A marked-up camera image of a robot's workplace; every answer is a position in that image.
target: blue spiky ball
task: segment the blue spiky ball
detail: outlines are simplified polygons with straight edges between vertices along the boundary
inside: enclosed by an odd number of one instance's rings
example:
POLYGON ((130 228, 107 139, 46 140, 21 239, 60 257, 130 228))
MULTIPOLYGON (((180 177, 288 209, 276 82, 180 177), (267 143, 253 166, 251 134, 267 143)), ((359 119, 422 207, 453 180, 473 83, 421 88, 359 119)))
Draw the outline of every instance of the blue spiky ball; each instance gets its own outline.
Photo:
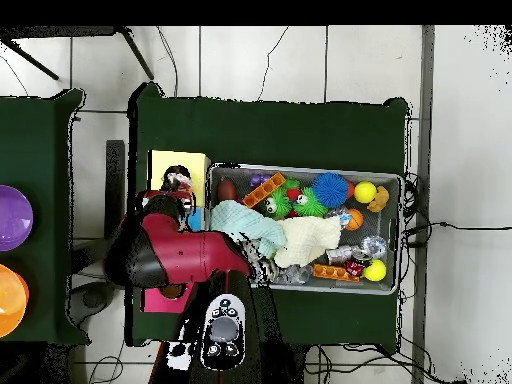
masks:
POLYGON ((348 183, 341 175, 326 172, 311 184, 317 200, 328 208, 337 208, 347 200, 348 183))

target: purple bowl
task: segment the purple bowl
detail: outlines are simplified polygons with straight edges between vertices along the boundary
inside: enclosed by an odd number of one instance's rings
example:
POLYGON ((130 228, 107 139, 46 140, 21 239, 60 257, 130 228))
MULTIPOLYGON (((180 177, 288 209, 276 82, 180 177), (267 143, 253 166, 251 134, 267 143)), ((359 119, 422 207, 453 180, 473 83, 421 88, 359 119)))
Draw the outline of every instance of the purple bowl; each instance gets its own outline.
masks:
POLYGON ((0 185, 0 252, 15 249, 23 243, 33 222, 32 206, 23 193, 0 185))

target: tile floor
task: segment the tile floor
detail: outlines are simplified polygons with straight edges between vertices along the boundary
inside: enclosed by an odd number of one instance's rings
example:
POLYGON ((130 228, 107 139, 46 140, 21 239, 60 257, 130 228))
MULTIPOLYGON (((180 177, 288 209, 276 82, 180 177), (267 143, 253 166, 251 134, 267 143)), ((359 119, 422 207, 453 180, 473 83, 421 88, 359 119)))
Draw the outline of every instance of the tile floor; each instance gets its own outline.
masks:
MULTIPOLYGON (((131 27, 135 42, 166 95, 173 93, 176 78, 155 27, 131 27)), ((178 96, 198 95, 255 101, 261 93, 267 53, 286 27, 162 27, 178 68, 178 96)), ((57 73, 54 81, 0 43, 0 95, 48 97, 69 87, 86 92, 80 122, 73 127, 75 182, 75 237, 101 237, 103 232, 105 141, 128 140, 124 111, 131 93, 147 81, 121 35, 96 38, 19 40, 21 47, 57 73), (12 67, 22 82, 17 80, 12 67)), ((261 93, 263 100, 293 102, 357 101, 382 103, 403 97, 413 120, 409 132, 416 152, 420 97, 421 26, 329 26, 327 83, 325 27, 286 30, 270 55, 270 67, 261 93)), ((409 159, 416 169, 416 158, 409 159)), ((99 264, 84 270, 101 274, 99 264)), ((412 272, 403 289, 414 292, 412 272)), ((92 281, 74 276, 74 285, 92 281)), ((412 339, 410 299, 403 308, 403 335, 412 339)), ((120 355, 123 372, 110 384, 147 384, 159 342, 142 348, 123 344, 123 293, 112 304, 83 324, 92 343, 75 349, 72 361, 75 384, 95 384, 120 373, 114 359, 91 373, 104 356, 120 355)), ((347 371, 371 359, 374 353, 346 352, 341 346, 325 347, 335 370, 347 371)), ((402 353, 411 346, 403 342, 402 353)), ((316 348, 308 362, 318 364, 316 348)), ((308 369, 318 369, 310 365, 308 369)), ((319 384, 317 375, 305 374, 306 384, 319 384)), ((349 374, 333 372, 330 384, 411 384, 411 376, 389 360, 379 360, 349 374)))

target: green tablecloth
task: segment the green tablecloth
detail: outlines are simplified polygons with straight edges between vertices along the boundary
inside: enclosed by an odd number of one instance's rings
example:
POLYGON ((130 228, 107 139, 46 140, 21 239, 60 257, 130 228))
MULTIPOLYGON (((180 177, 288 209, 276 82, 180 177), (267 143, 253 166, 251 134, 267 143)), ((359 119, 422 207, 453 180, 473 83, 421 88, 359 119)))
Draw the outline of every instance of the green tablecloth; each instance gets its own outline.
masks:
MULTIPOLYGON (((136 101, 130 143, 137 138, 137 190, 146 187, 147 152, 201 152, 212 162, 385 172, 403 175, 407 103, 245 103, 162 98, 149 83, 136 101)), ((255 290, 257 310, 261 307, 255 290)), ((294 343, 379 343, 395 350, 397 295, 375 296, 275 290, 283 337, 294 343)), ((133 337, 169 340, 177 317, 139 311, 133 337)))
POLYGON ((83 92, 65 90, 51 99, 0 98, 0 184, 28 198, 34 224, 18 248, 0 252, 0 263, 29 287, 25 317, 0 341, 87 343, 66 318, 70 270, 68 134, 83 92))

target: gray plastic bin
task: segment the gray plastic bin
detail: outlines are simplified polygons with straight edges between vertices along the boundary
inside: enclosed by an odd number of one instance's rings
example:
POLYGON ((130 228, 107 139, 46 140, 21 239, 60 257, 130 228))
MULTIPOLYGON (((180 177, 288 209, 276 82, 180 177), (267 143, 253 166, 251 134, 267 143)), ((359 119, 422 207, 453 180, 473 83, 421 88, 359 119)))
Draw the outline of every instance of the gray plastic bin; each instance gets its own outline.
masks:
MULTIPOLYGON (((376 186, 382 185, 389 192, 389 201, 386 207, 379 213, 366 209, 367 205, 358 203, 353 197, 345 203, 347 208, 358 209, 364 217, 364 223, 356 231, 343 230, 340 237, 340 245, 359 245, 362 239, 370 235, 379 235, 388 241, 386 256, 381 260, 386 264, 386 277, 379 282, 371 282, 361 278, 358 283, 330 280, 312 277, 308 283, 300 286, 278 285, 271 287, 276 290, 321 291, 338 293, 360 293, 371 295, 388 295, 398 287, 400 275, 401 249, 399 240, 402 235, 402 205, 404 196, 404 181, 399 175, 379 174, 371 172, 353 172, 325 169, 287 168, 279 166, 262 165, 232 165, 212 164, 208 173, 207 190, 209 191, 210 208, 217 205, 217 184, 222 177, 229 178, 235 184, 239 197, 249 194, 252 189, 249 185, 252 174, 273 175, 280 172, 285 178, 297 179, 301 187, 311 186, 314 178, 324 172, 334 172, 343 175, 347 180, 356 185, 360 181, 371 181, 376 186)), ((209 212, 205 211, 205 220, 209 228, 209 212)), ((314 263, 328 264, 327 256, 323 255, 314 263)))

